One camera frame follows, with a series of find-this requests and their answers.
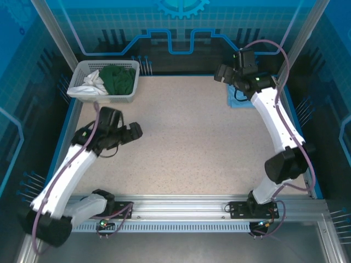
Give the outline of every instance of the blue enclosure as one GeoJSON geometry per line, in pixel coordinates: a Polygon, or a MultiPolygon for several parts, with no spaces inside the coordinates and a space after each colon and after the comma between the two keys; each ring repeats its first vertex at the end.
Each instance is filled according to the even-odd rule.
{"type": "MultiPolygon", "coordinates": [[[[330,0],[319,18],[325,2],[0,0],[0,262],[16,259],[24,236],[16,207],[54,173],[75,103],[66,91],[83,60],[133,59],[143,76],[212,75],[250,42],[275,41],[295,54],[284,99],[316,147],[314,197],[351,209],[351,2],[330,0]]],[[[276,47],[253,48],[261,70],[286,74],[276,47]]]]}

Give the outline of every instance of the gear logo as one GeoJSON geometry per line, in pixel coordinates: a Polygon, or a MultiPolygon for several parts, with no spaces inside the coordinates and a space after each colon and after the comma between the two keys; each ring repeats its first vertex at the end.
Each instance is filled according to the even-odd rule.
{"type": "Polygon", "coordinates": [[[205,4],[209,0],[157,0],[158,10],[163,11],[165,15],[171,15],[172,18],[183,17],[190,18],[191,15],[197,15],[199,10],[203,11],[205,4]]]}
{"type": "Polygon", "coordinates": [[[31,19],[30,0],[0,0],[0,9],[7,8],[7,11],[17,24],[24,27],[31,19]]]}

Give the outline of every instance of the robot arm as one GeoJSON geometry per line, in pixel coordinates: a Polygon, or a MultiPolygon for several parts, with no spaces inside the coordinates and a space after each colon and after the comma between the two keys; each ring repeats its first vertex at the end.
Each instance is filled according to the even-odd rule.
{"type": "MultiPolygon", "coordinates": [[[[241,49],[234,55],[234,58],[234,67],[220,65],[214,75],[214,80],[233,85],[247,96],[261,115],[272,138],[276,153],[265,163],[267,176],[249,194],[247,204],[251,214],[255,216],[256,209],[270,203],[276,190],[283,184],[298,178],[306,171],[308,165],[276,111],[275,97],[278,91],[273,77],[269,74],[258,73],[252,49],[241,49]]],[[[280,100],[278,105],[297,141],[303,145],[307,153],[311,153],[313,147],[305,144],[304,139],[291,123],[280,100]]]]}
{"type": "MultiPolygon", "coordinates": [[[[31,234],[34,218],[50,185],[65,164],[86,143],[92,132],[89,127],[93,123],[75,132],[72,145],[49,184],[32,201],[30,207],[19,211],[20,223],[26,233],[31,234]]],[[[101,108],[97,125],[91,142],[61,174],[41,212],[37,226],[37,237],[55,247],[62,245],[68,239],[71,230],[80,223],[95,215],[112,214],[115,197],[103,190],[95,190],[91,195],[73,205],[67,205],[67,202],[83,174],[99,157],[102,150],[118,149],[119,145],[137,140],[143,134],[138,123],[131,123],[130,129],[127,129],[127,126],[124,125],[122,112],[108,107],[101,108]]]]}

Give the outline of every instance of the white towel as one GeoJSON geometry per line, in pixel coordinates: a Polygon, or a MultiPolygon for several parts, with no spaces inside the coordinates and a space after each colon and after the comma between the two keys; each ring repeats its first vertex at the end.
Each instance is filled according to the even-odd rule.
{"type": "Polygon", "coordinates": [[[84,78],[84,83],[79,87],[69,88],[67,95],[108,95],[104,81],[99,77],[99,70],[94,71],[84,78]]]}

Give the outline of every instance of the blue wall panel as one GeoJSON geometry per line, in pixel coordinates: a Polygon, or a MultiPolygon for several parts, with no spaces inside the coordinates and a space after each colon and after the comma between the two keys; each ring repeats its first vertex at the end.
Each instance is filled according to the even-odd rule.
{"type": "MultiPolygon", "coordinates": [[[[48,4],[79,60],[147,55],[156,73],[195,74],[213,72],[215,65],[253,40],[271,39],[289,50],[314,2],[50,0],[48,4]],[[180,68],[182,61],[187,66],[180,68]]],[[[255,48],[261,55],[279,53],[270,45],[255,48]]]]}
{"type": "Polygon", "coordinates": [[[0,24],[0,262],[13,262],[23,237],[16,211],[41,188],[24,174],[47,175],[72,72],[30,1],[0,0],[0,24]]]}
{"type": "Polygon", "coordinates": [[[332,211],[351,209],[350,10],[350,1],[330,1],[288,82],[303,134],[316,146],[314,166],[332,211]]]}

